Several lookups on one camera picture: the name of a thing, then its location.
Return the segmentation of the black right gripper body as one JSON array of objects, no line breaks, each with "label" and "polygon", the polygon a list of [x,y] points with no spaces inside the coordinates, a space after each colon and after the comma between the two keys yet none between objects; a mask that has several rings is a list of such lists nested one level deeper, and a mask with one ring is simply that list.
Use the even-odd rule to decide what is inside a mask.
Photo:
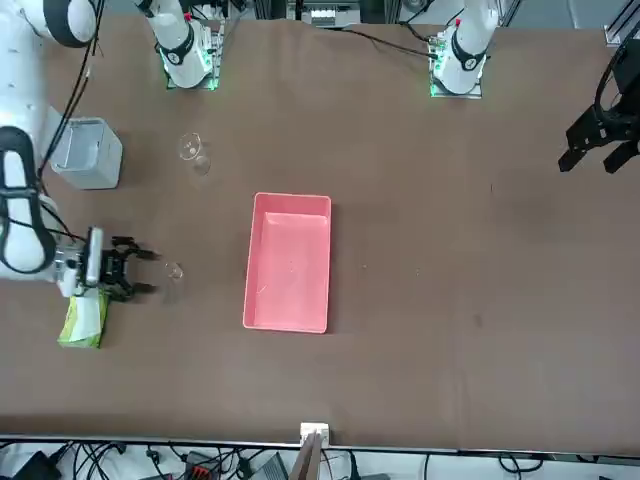
[{"label": "black right gripper body", "polygon": [[127,292],[127,257],[117,249],[103,250],[101,259],[101,286],[109,291]]}]

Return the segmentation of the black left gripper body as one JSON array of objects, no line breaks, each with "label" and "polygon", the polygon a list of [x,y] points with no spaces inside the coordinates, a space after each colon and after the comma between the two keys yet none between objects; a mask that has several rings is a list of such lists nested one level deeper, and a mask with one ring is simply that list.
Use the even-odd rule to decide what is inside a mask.
[{"label": "black left gripper body", "polygon": [[635,123],[639,120],[639,40],[632,38],[621,45],[604,75],[604,85],[613,79],[618,100],[602,108],[606,123]]}]

